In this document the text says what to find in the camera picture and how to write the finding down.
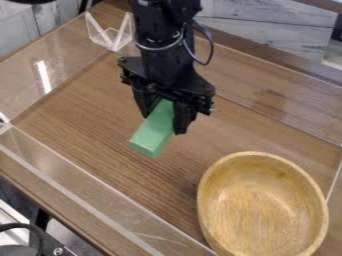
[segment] white wall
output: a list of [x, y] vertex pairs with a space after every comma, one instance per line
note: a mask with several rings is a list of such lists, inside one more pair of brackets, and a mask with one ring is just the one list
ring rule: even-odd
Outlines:
[[292, 0], [202, 0], [200, 21], [258, 43], [322, 60], [337, 14]]
[[79, 13], [81, 0], [33, 6], [0, 0], [0, 58]]

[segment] cable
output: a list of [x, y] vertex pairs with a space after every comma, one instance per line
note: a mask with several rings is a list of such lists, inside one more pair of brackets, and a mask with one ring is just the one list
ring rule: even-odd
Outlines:
[[184, 37], [184, 45], [186, 47], [188, 53], [193, 57], [193, 59], [202, 65], [209, 65], [213, 56], [214, 56], [214, 39], [210, 30], [202, 26], [196, 20], [192, 21], [190, 23], [192, 27], [206, 36], [209, 43], [210, 43], [210, 54], [209, 54], [209, 59], [206, 61], [201, 60], [200, 57], [196, 55], [196, 53], [192, 51], [189, 45], [188, 45], [188, 39], [186, 36]]

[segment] black cable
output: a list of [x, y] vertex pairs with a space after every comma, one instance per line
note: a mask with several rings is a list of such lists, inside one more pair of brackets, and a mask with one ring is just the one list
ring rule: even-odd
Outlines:
[[192, 21], [190, 23], [192, 27], [206, 36], [209, 43], [210, 43], [210, 54], [209, 54], [209, 59], [206, 61], [201, 60], [200, 57], [196, 55], [196, 53], [192, 51], [189, 45], [188, 45], [188, 37], [185, 36], [184, 38], [184, 45], [186, 47], [188, 53], [190, 54], [190, 56], [193, 57], [193, 59], [202, 65], [209, 65], [213, 56], [214, 56], [214, 38], [212, 35], [210, 30], [202, 26], [196, 20]]
[[35, 227], [30, 224], [23, 224], [23, 223], [5, 224], [5, 225], [0, 225], [0, 233], [9, 231], [11, 229], [18, 229], [18, 228], [25, 228], [25, 229], [34, 231], [34, 233], [38, 236], [38, 241], [39, 241], [39, 248], [38, 248], [37, 256], [43, 256], [45, 237], [43, 237], [42, 231], [38, 227]]

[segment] screw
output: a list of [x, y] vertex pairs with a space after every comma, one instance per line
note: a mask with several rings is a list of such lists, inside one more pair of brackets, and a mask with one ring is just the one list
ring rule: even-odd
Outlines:
[[54, 250], [54, 255], [61, 256], [63, 254], [63, 248], [57, 248]]
[[119, 60], [121, 60], [122, 63], [125, 63], [127, 61], [127, 58], [122, 57]]

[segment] green foam block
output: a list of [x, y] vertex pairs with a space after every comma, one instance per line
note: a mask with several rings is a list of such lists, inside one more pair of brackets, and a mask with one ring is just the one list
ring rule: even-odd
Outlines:
[[162, 100], [130, 140], [131, 148], [158, 158], [174, 135], [174, 105]]

